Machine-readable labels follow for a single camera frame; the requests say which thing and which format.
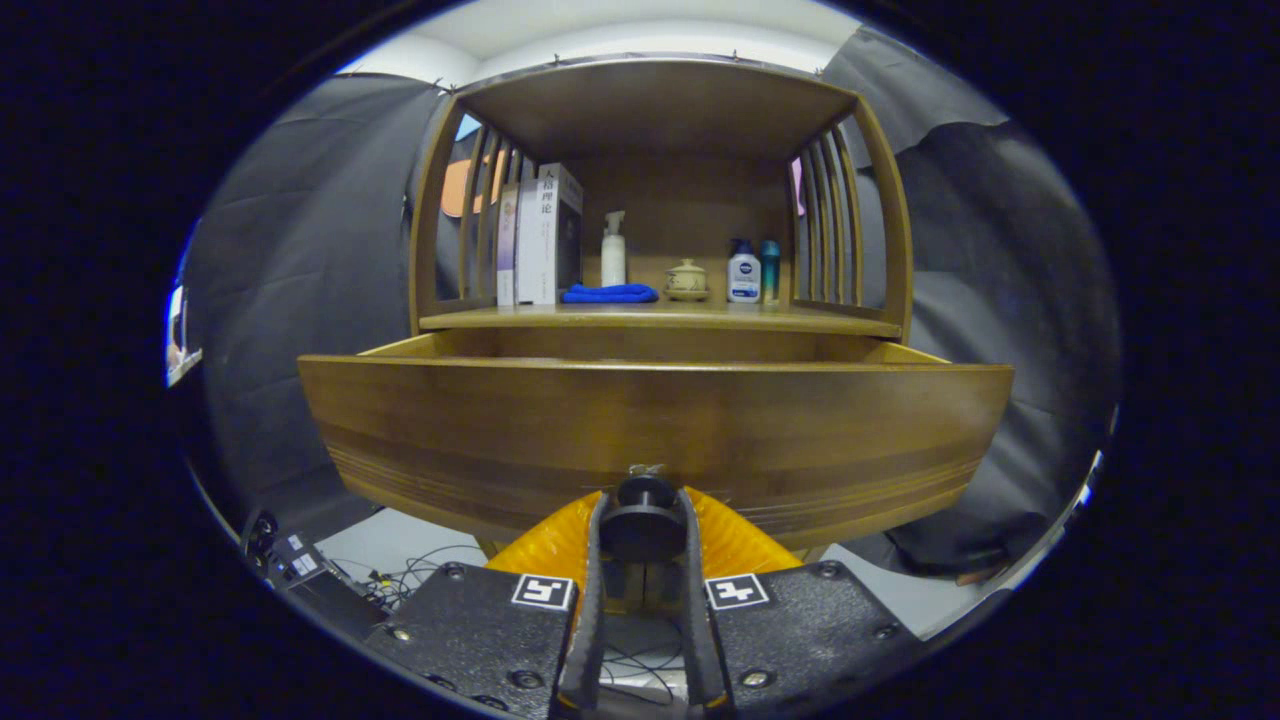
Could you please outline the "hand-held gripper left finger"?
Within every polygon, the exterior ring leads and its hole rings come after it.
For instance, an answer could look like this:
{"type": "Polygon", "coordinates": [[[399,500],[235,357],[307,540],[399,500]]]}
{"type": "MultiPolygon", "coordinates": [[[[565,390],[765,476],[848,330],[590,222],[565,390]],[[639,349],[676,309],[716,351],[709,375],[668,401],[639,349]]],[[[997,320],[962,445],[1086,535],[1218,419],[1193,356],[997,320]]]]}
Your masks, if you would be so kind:
{"type": "Polygon", "coordinates": [[[486,565],[447,562],[364,639],[380,665],[485,719],[590,719],[604,643],[602,492],[486,565]]]}

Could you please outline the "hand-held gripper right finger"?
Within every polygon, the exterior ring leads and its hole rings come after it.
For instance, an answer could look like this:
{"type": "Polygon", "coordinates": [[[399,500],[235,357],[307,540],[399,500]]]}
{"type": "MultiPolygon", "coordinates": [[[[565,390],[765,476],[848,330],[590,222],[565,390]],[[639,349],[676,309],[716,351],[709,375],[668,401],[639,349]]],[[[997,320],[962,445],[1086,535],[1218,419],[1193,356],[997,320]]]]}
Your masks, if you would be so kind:
{"type": "Polygon", "coordinates": [[[800,564],[719,501],[684,487],[680,620],[694,716],[847,716],[927,644],[838,560],[800,564]]]}

